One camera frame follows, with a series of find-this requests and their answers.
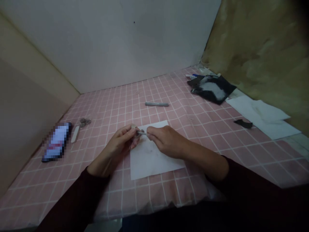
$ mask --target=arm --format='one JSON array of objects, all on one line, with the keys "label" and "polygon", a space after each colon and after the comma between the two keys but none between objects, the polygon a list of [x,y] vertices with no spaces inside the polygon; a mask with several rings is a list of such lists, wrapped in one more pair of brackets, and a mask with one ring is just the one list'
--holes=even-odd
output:
[{"label": "arm", "polygon": [[137,140],[131,125],[119,129],[99,156],[49,211],[36,231],[84,231],[91,222],[102,193],[123,156],[133,149]]},{"label": "arm", "polygon": [[225,195],[235,213],[257,225],[289,223],[297,215],[297,204],[284,190],[231,159],[191,142],[169,126],[149,127],[148,137],[172,158],[192,161]]}]

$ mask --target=black fabric scrap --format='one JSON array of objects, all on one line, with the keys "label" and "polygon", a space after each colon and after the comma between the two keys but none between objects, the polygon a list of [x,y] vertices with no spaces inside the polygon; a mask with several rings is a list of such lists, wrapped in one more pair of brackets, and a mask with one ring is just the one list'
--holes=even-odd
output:
[{"label": "black fabric scrap", "polygon": [[[203,90],[200,87],[200,82],[204,77],[208,78],[206,82],[213,82],[220,89],[224,91],[225,97],[223,99],[217,100],[215,94],[212,91]],[[230,84],[227,80],[224,79],[223,76],[220,76],[217,78],[217,77],[213,77],[210,75],[207,75],[207,76],[197,75],[195,79],[187,81],[187,83],[193,88],[191,90],[192,93],[197,94],[201,96],[202,98],[209,100],[213,103],[216,103],[218,105],[221,105],[226,100],[226,98],[236,89],[236,86]]]},{"label": "black fabric scrap", "polygon": [[238,119],[236,121],[234,121],[234,123],[241,125],[242,127],[246,128],[246,129],[251,129],[253,126],[252,122],[244,122],[242,119]]}]

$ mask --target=dark clothing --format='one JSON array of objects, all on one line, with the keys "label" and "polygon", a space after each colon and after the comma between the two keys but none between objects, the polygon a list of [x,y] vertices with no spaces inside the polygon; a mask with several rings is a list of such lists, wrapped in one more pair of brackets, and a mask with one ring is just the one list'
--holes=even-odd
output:
[{"label": "dark clothing", "polygon": [[[229,231],[305,226],[309,185],[281,189],[263,177],[226,158],[226,178],[213,183],[226,202],[203,201],[195,206],[170,208],[151,215],[123,219],[123,231]],[[84,231],[109,178],[90,175],[85,169],[59,199],[36,231]]]}]

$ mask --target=pink grid tablecloth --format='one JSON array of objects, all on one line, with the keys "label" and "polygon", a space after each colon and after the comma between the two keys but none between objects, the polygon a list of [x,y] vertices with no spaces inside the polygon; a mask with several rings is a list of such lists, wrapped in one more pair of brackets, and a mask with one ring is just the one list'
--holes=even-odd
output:
[{"label": "pink grid tablecloth", "polygon": [[[233,123],[242,116],[226,102],[221,106],[190,93],[185,74],[192,68],[142,82],[81,95],[62,121],[92,123],[68,145],[65,158],[41,162],[43,149],[30,160],[0,201],[0,229],[38,225],[87,165],[102,151],[114,132],[129,123],[146,125],[167,120],[188,139],[225,155],[271,182],[289,187],[307,183],[309,163],[283,140],[271,141],[259,129]],[[145,101],[169,102],[146,107]],[[131,181],[130,156],[113,174],[95,219],[115,219],[151,213],[170,204],[178,207],[220,193],[192,164],[186,168]]]}]

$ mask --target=white paper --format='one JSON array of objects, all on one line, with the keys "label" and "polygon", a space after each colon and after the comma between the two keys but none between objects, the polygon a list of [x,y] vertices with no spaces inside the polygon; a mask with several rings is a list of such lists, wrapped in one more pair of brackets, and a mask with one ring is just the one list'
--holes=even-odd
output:
[{"label": "white paper", "polygon": [[290,116],[284,113],[281,109],[268,105],[262,100],[252,100],[251,105],[265,122],[277,122],[290,118]]},{"label": "white paper", "polygon": [[[145,132],[149,126],[161,128],[167,126],[167,121],[139,126]],[[161,153],[155,143],[146,135],[141,136],[139,144],[130,152],[131,180],[144,178],[168,171],[184,168],[183,160],[173,159]]]},{"label": "white paper", "polygon": [[287,136],[301,133],[285,121],[277,121],[275,123],[265,122],[261,116],[252,108],[253,100],[248,96],[241,96],[226,101],[246,119],[253,123],[257,128],[263,131],[272,140],[284,138]]}]

